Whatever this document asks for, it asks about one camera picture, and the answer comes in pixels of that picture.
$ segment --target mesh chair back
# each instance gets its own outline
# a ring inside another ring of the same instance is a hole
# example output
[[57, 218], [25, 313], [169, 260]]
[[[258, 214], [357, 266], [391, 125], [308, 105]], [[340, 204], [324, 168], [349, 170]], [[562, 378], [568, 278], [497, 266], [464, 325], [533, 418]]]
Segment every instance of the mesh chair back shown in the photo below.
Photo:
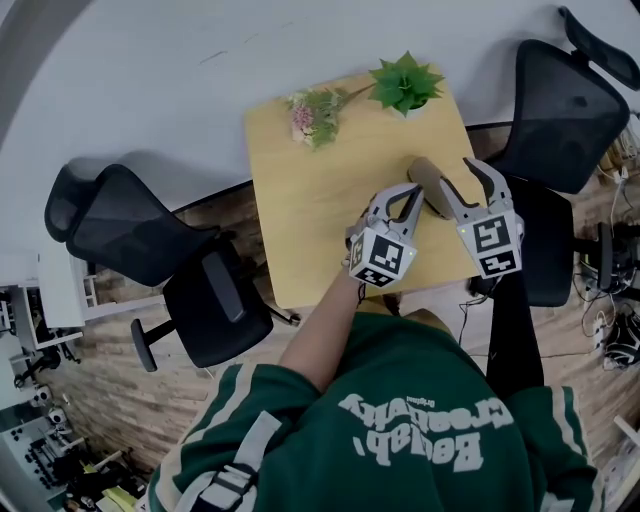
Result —
[[60, 170], [44, 209], [44, 224], [51, 238], [57, 242], [67, 241], [97, 189], [93, 180], [78, 178], [69, 166]]
[[77, 258], [157, 286], [211, 239], [178, 220], [122, 165], [110, 165], [83, 212], [67, 249]]
[[640, 89], [640, 69], [628, 53], [594, 36], [566, 7], [561, 7], [559, 11], [571, 44], [619, 82], [634, 91]]
[[580, 191], [629, 122], [629, 107], [600, 75], [558, 48], [520, 44], [516, 106], [500, 172], [559, 192]]

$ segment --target pink flower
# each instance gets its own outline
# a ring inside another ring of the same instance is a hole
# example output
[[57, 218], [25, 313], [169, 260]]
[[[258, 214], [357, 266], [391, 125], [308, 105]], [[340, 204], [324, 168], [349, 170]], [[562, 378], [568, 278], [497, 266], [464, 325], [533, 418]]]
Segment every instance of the pink flower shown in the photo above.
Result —
[[313, 112], [306, 105], [297, 105], [292, 113], [293, 125], [298, 130], [309, 128], [313, 124]]

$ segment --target chair armrest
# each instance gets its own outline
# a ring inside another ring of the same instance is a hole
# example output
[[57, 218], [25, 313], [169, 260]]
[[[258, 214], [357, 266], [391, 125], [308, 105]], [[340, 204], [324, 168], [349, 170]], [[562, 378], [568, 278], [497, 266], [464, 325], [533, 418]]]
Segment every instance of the chair armrest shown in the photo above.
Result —
[[202, 268], [227, 319], [232, 323], [240, 320], [245, 314], [245, 309], [236, 283], [221, 254], [216, 251], [202, 258]]
[[139, 319], [135, 319], [131, 322], [131, 337], [133, 338], [133, 344], [136, 347], [136, 352], [140, 358], [140, 362], [144, 369], [148, 372], [155, 372], [158, 369], [156, 361], [151, 354], [149, 344], [147, 343], [145, 332], [142, 329], [142, 324]]

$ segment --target wooden floor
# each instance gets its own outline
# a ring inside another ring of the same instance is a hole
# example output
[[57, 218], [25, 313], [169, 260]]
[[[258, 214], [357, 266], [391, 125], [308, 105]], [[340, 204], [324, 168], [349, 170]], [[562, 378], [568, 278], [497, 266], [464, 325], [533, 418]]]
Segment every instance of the wooden floor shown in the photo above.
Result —
[[[483, 158], [499, 149], [507, 134], [508, 129], [471, 132], [476, 156]], [[609, 219], [615, 190], [613, 181], [595, 174], [580, 194], [568, 196], [574, 206], [576, 233], [593, 232], [592, 227], [598, 221]], [[630, 180], [627, 197], [633, 205], [640, 206], [640, 177]], [[620, 198], [616, 218], [637, 218], [638, 213]], [[197, 206], [181, 216], [194, 226], [220, 224], [235, 230], [238, 251], [254, 257], [258, 263], [264, 262], [251, 186]], [[258, 286], [265, 300], [271, 302], [268, 275], [258, 279]], [[110, 271], [100, 274], [97, 287], [101, 300], [125, 300], [157, 292]], [[401, 310], [406, 313], [427, 307], [458, 336], [462, 326], [458, 304], [467, 300], [464, 283], [450, 283], [405, 294]], [[588, 331], [599, 309], [610, 314], [607, 300], [600, 302], [585, 318]], [[474, 355], [481, 367], [486, 364], [491, 308], [489, 300], [470, 309], [464, 331], [463, 347]], [[575, 290], [572, 289], [568, 303], [561, 308], [533, 308], [532, 311], [546, 380], [549, 384], [566, 384], [576, 389], [589, 444], [596, 463], [602, 467], [622, 438], [612, 423], [613, 416], [620, 414], [631, 424], [640, 420], [640, 369], [624, 372], [602, 369], [599, 355], [590, 353], [591, 339], [583, 334], [584, 308]], [[309, 310], [300, 313], [304, 316]], [[162, 306], [144, 310], [138, 317], [146, 328], [168, 318]], [[108, 452], [130, 447], [134, 460], [151, 470], [191, 422], [207, 396], [211, 377], [207, 371], [193, 367], [175, 333], [153, 346], [159, 370], [146, 373], [131, 342], [132, 318], [134, 315], [122, 314], [92, 322], [84, 329], [84, 338], [76, 347], [82, 364], [63, 361], [57, 370], [41, 374], [39, 380], [48, 383], [58, 399], [63, 393], [67, 396], [70, 405], [65, 409], [74, 427], [95, 447]], [[273, 333], [239, 360], [275, 362], [294, 332], [276, 323]], [[219, 368], [210, 370], [215, 375]]]

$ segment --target strap buckle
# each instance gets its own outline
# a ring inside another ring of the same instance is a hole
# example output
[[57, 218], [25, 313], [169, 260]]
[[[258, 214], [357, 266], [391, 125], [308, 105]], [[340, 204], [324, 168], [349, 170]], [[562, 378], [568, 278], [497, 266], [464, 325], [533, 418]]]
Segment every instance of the strap buckle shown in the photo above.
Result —
[[251, 466], [231, 462], [224, 466], [223, 471], [218, 471], [213, 476], [211, 484], [200, 495], [200, 499], [213, 505], [215, 510], [236, 510], [257, 479], [258, 472]]

